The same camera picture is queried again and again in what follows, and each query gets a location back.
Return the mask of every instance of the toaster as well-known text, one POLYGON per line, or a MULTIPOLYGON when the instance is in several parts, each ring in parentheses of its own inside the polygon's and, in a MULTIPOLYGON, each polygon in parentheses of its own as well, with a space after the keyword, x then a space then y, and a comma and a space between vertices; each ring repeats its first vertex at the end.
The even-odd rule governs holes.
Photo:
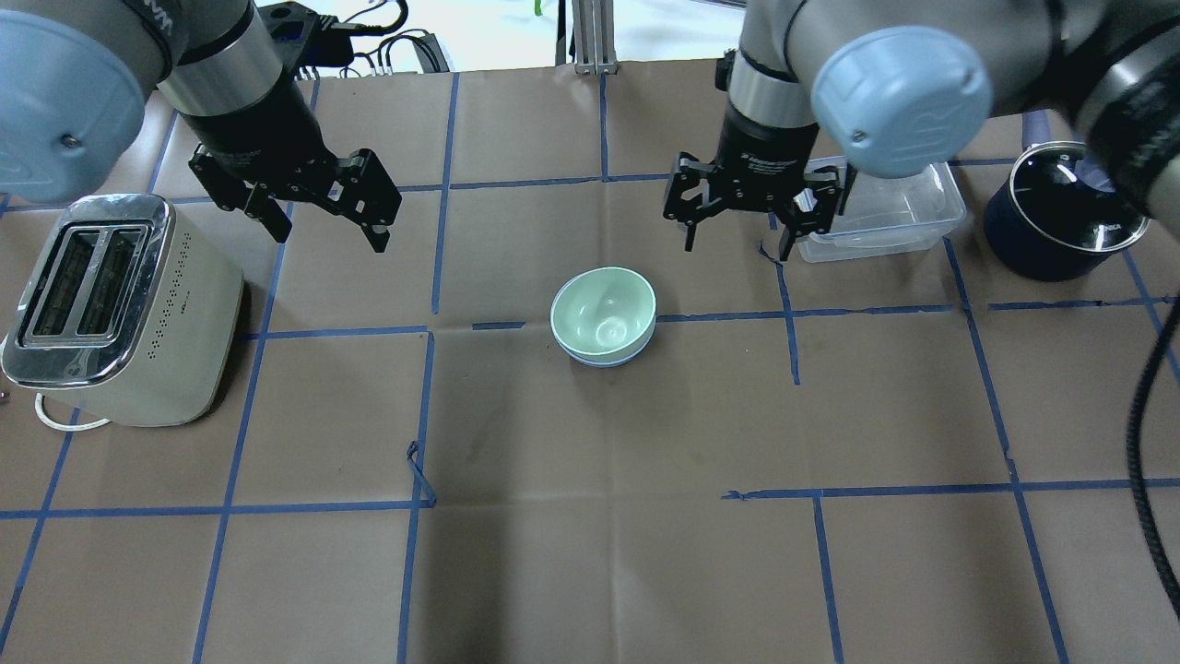
POLYGON ((0 369, 117 425, 183 425, 212 405, 241 301, 242 269, 171 203, 90 196, 50 232, 0 369))

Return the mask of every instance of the white floor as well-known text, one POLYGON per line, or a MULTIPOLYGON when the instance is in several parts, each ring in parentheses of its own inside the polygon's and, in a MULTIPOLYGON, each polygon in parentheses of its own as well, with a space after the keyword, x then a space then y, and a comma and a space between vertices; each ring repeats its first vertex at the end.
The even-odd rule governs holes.
MULTIPOLYGON (((380 0, 302 0, 323 14, 345 19, 380 0)), ((542 15, 533 0, 409 0, 406 27, 435 33, 455 71, 542 67, 553 64, 558 0, 542 0, 542 15)), ((392 0, 358 22, 387 24, 398 15, 392 0)), ((742 11, 702 0, 615 0, 615 48, 620 60, 680 60, 720 57, 738 44, 742 11)), ((375 47, 378 38, 359 39, 361 50, 375 47)), ((358 60, 354 67, 369 73, 358 60)), ((409 44, 394 45, 394 68, 418 70, 409 44)), ((322 70, 321 75, 337 75, 322 70)))

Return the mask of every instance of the light green bowl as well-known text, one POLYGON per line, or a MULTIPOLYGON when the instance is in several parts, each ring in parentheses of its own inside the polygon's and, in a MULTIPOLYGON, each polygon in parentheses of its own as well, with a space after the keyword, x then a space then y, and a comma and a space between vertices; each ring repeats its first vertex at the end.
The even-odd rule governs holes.
POLYGON ((656 291, 625 267, 591 269, 557 291, 549 326, 573 360, 589 367, 618 367, 651 341, 656 291))

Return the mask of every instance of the clear plastic container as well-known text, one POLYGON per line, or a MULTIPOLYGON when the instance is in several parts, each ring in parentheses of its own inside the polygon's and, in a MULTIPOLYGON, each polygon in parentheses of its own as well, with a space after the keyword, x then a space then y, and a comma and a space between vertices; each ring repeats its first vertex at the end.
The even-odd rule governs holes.
MULTIPOLYGON (((812 159, 807 169, 843 166, 844 157, 812 159)), ((844 215, 826 235, 812 232, 799 242, 807 262, 826 262, 933 246, 966 219, 966 205, 950 166, 931 164, 913 177, 880 179, 858 173, 844 215)))

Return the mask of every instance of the white cable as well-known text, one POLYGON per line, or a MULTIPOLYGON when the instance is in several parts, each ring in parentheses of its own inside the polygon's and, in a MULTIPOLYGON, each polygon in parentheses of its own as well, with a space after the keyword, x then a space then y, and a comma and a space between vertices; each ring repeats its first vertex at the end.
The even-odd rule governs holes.
POLYGON ((87 422, 86 425, 63 425, 60 422, 54 422, 50 420, 48 415, 45 415, 45 395, 37 393, 37 400, 33 401, 33 410, 37 412, 37 419, 41 421, 42 425, 50 429, 57 429, 58 432, 90 432, 91 429, 98 429, 105 425, 110 425, 110 420, 98 420, 94 422, 87 422))

